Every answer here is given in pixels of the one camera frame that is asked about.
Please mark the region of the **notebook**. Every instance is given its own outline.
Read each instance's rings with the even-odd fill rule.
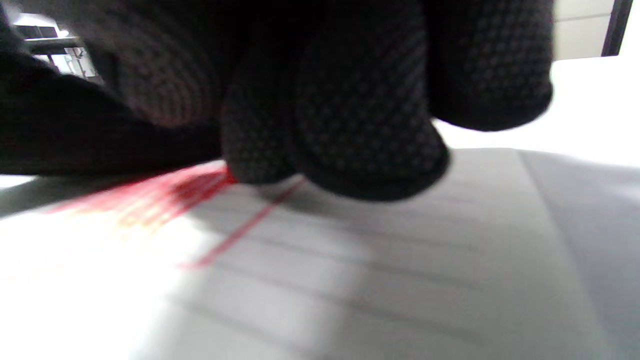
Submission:
[[[453,159],[393,204],[222,163],[0,190],[0,358],[624,359],[521,154]]]

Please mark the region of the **black glove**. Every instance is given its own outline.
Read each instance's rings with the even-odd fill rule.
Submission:
[[[447,168],[433,117],[507,129],[552,97],[552,0],[76,1],[21,2],[72,27],[106,88],[32,59],[5,25],[2,173],[222,156],[244,183],[301,172],[402,199]]]

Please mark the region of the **red ink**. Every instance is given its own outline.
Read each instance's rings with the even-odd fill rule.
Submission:
[[[302,179],[291,186],[288,190],[281,193],[276,199],[274,199],[269,205],[260,210],[253,218],[247,221],[245,224],[236,229],[225,241],[211,249],[205,256],[193,264],[182,265],[184,268],[197,269],[210,265],[215,259],[227,251],[231,246],[244,238],[246,234],[261,223],[275,208],[285,202],[294,192],[296,192],[303,184],[305,180]]]
[[[116,229],[140,225],[153,234],[235,183],[225,167],[200,165],[104,190],[73,200],[49,213],[76,217],[109,212],[115,217]]]

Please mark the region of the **gloved hand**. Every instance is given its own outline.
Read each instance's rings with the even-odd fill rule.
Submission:
[[[449,162],[432,126],[525,124],[552,97],[552,0],[22,0],[104,78],[0,35],[0,172],[113,174],[223,157],[243,183],[297,172],[403,199]]]

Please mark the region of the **red margin line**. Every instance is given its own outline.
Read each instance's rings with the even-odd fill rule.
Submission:
[[[231,248],[231,246],[244,238],[244,236],[249,231],[251,231],[251,229],[261,223],[273,210],[275,210],[275,208],[277,208],[280,204],[291,197],[291,195],[293,195],[293,193],[296,192],[304,183],[305,180],[301,179],[297,183],[293,184],[287,191],[281,193],[280,196],[275,198],[269,205],[260,210],[260,212],[257,213],[251,220],[247,221],[237,230],[231,233],[231,235],[229,235],[229,237],[225,239],[225,241],[211,249],[202,258],[200,258],[200,260],[192,264],[183,265],[181,267],[194,270],[209,266],[220,254],[227,251],[229,248]]]

